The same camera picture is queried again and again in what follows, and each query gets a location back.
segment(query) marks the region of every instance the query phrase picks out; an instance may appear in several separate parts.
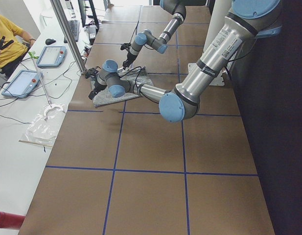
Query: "white label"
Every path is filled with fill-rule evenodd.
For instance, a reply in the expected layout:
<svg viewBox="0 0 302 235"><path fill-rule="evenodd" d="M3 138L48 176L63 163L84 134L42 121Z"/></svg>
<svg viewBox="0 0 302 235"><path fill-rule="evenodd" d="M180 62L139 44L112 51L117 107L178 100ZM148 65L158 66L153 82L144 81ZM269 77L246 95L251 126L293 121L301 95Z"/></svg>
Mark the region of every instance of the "white label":
<svg viewBox="0 0 302 235"><path fill-rule="evenodd" d="M224 59L229 58L234 54L235 50L241 45L242 40L236 37L233 33L222 29L214 41L212 47L216 50L216 53L221 55Z"/></svg>

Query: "wall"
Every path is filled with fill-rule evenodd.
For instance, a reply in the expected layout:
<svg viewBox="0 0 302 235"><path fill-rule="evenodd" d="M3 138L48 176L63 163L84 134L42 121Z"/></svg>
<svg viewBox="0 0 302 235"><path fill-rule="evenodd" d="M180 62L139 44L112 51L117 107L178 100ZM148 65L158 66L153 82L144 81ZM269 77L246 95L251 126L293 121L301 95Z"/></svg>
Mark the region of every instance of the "wall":
<svg viewBox="0 0 302 235"><path fill-rule="evenodd" d="M0 13L37 38L40 31L23 0L0 0Z"/></svg>
<svg viewBox="0 0 302 235"><path fill-rule="evenodd" d="M34 20L40 32L43 31L45 25L43 24L41 12L45 11L49 6L42 0L23 0L32 19Z"/></svg>
<svg viewBox="0 0 302 235"><path fill-rule="evenodd" d="M283 4L282 33L258 40L232 79L275 233L302 235L302 1Z"/></svg>

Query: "tablet screen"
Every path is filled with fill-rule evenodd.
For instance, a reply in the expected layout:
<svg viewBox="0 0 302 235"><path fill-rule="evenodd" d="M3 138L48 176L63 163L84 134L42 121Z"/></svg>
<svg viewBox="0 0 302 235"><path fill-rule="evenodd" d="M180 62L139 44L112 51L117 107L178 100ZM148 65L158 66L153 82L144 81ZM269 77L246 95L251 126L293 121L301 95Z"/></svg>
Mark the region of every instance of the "tablet screen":
<svg viewBox="0 0 302 235"><path fill-rule="evenodd" d="M26 88L31 83L31 80L37 75L36 72L22 71L16 79L7 88L6 93L13 95L24 94Z"/></svg>
<svg viewBox="0 0 302 235"><path fill-rule="evenodd" d="M60 47L47 47L39 61L40 65L53 65L58 57Z"/></svg>

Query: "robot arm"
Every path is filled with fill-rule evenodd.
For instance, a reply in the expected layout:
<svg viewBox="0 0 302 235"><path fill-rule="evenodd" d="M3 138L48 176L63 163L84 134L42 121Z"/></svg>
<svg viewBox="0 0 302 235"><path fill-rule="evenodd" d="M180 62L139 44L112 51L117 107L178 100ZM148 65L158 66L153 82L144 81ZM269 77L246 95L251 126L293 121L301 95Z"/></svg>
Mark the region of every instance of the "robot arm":
<svg viewBox="0 0 302 235"><path fill-rule="evenodd" d="M120 97L125 92L131 92L158 101L160 113L167 121L178 122L191 118L199 110L201 93L244 41L257 36L268 37L278 34L280 26L275 28L272 26L279 22L281 8L281 0L268 0L265 3L261 0L233 0L232 7L225 16L223 28L198 59L196 66L185 80L176 84L171 91L143 83L120 80L116 73L118 65L112 60L104 63L97 80L101 85L109 87L113 97ZM150 35L147 33L144 35L147 43Z"/></svg>
<svg viewBox="0 0 302 235"><path fill-rule="evenodd" d="M172 35L176 32L177 28L184 22L186 18L186 3L180 0L162 0L161 7L173 15L162 34L159 38L152 35L152 32L148 29L141 33L138 33L131 44L126 44L121 47L121 50L126 49L128 51L127 60L123 62L124 69L129 67L137 58L144 45L149 45L157 52L164 54L167 49L167 43L171 39Z"/></svg>

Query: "clear plastic sheet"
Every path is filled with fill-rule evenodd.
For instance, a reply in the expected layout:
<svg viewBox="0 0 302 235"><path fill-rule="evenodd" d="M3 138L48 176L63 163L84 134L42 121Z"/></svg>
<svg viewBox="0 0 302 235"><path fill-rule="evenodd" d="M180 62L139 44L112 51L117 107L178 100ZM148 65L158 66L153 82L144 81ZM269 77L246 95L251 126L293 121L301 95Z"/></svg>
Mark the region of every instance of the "clear plastic sheet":
<svg viewBox="0 0 302 235"><path fill-rule="evenodd" d="M43 107L33 120L32 124L23 133L20 141L44 146L53 146L67 111L64 104L60 105L65 111L63 112L59 109L50 110L47 113L46 120L44 120L43 111L48 106Z"/></svg>

